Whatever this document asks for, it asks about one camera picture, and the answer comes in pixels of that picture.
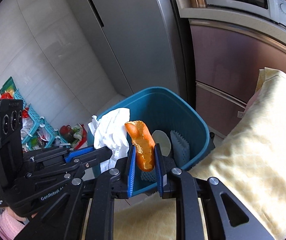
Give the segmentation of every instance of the plastic basket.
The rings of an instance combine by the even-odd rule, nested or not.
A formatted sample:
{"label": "plastic basket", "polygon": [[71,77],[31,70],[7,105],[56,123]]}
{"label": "plastic basket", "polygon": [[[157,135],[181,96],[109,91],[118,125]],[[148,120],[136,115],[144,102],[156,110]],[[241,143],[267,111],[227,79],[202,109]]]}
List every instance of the plastic basket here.
{"label": "plastic basket", "polygon": [[[182,98],[172,91],[151,87],[119,102],[100,116],[120,108],[130,109],[130,120],[142,120],[152,134],[155,130],[162,130],[170,138],[171,130],[175,130],[190,145],[190,160],[181,168],[188,170],[202,160],[209,152],[209,130],[203,119]],[[88,145],[93,145],[94,137],[88,133]],[[132,196],[156,188],[156,183],[141,180],[141,170],[136,167],[134,189]]]}
{"label": "plastic basket", "polygon": [[47,122],[47,120],[41,116],[41,124],[40,127],[44,127],[45,130],[49,133],[50,135],[50,140],[46,143],[45,148],[50,148],[52,146],[52,143],[55,140],[55,136],[56,136],[56,131],[54,130],[54,128]]}
{"label": "plastic basket", "polygon": [[23,100],[23,109],[25,108],[25,104],[26,104],[26,101],[24,100],[24,98],[21,96],[19,90],[17,89],[15,92],[14,92],[14,99],[21,99]]}
{"label": "plastic basket", "polygon": [[40,125],[40,116],[33,109],[32,105],[29,105],[29,109],[27,112],[30,118],[33,120],[33,126],[30,129],[28,135],[23,139],[22,144],[25,144],[30,140],[30,138],[34,135],[34,133],[36,132],[37,128]]}

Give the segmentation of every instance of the camera lens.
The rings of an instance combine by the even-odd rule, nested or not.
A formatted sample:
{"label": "camera lens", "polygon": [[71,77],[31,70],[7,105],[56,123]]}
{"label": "camera lens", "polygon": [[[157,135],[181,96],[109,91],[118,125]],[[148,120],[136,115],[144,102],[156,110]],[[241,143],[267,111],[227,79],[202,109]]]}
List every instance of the camera lens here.
{"label": "camera lens", "polygon": [[16,111],[12,112],[12,116],[11,116],[11,127],[12,130],[14,131],[18,126],[18,114],[16,113]]}
{"label": "camera lens", "polygon": [[22,123],[22,111],[20,110],[19,111],[19,124]]}
{"label": "camera lens", "polygon": [[4,134],[9,132],[9,116],[7,114],[3,117],[2,128]]}

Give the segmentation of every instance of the turquoise storage basket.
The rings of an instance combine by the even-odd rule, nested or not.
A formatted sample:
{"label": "turquoise storage basket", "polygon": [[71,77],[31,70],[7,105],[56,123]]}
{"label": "turquoise storage basket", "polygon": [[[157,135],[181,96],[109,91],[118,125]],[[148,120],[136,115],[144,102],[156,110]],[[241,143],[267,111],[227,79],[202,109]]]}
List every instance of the turquoise storage basket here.
{"label": "turquoise storage basket", "polygon": [[[100,119],[104,114],[117,108],[130,109],[130,121],[142,120],[152,134],[155,130],[164,131],[169,138],[170,131],[179,132],[190,144],[190,161],[182,166],[189,170],[201,161],[208,151],[210,140],[209,130],[203,119],[182,98],[172,91],[162,87],[151,87],[144,89],[133,96],[126,98],[98,116]],[[88,133],[88,145],[93,145],[94,137]],[[99,165],[93,168],[95,176],[100,174]],[[156,188],[156,183],[141,180],[141,170],[136,167],[134,189],[132,196],[147,192]]]}

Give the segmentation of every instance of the teal trash can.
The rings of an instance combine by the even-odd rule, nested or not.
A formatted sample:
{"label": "teal trash can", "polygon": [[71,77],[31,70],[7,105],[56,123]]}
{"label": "teal trash can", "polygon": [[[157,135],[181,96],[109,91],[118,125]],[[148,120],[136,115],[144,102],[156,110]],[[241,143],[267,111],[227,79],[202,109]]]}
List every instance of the teal trash can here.
{"label": "teal trash can", "polygon": [[[172,91],[162,87],[144,89],[111,107],[98,116],[98,119],[121,107],[129,108],[130,121],[143,121],[151,134],[155,130],[162,130],[171,139],[170,131],[175,130],[182,135],[190,144],[190,161],[182,166],[182,169],[189,170],[210,152],[207,125],[191,106]],[[87,141],[88,145],[93,145],[94,137],[91,132],[88,133]],[[95,177],[100,174],[99,165],[93,168],[93,173]],[[141,180],[141,170],[136,167],[132,196],[153,188],[156,188],[156,183]]]}

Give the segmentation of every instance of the yellow cloth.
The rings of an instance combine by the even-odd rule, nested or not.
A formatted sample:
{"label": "yellow cloth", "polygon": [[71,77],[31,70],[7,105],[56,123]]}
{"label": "yellow cloth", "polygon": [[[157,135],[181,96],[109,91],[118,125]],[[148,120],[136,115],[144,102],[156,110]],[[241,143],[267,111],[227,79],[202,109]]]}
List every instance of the yellow cloth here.
{"label": "yellow cloth", "polygon": [[[260,71],[255,103],[190,173],[219,178],[276,240],[286,238],[286,74]],[[153,195],[115,213],[114,239],[175,239],[175,200]]]}

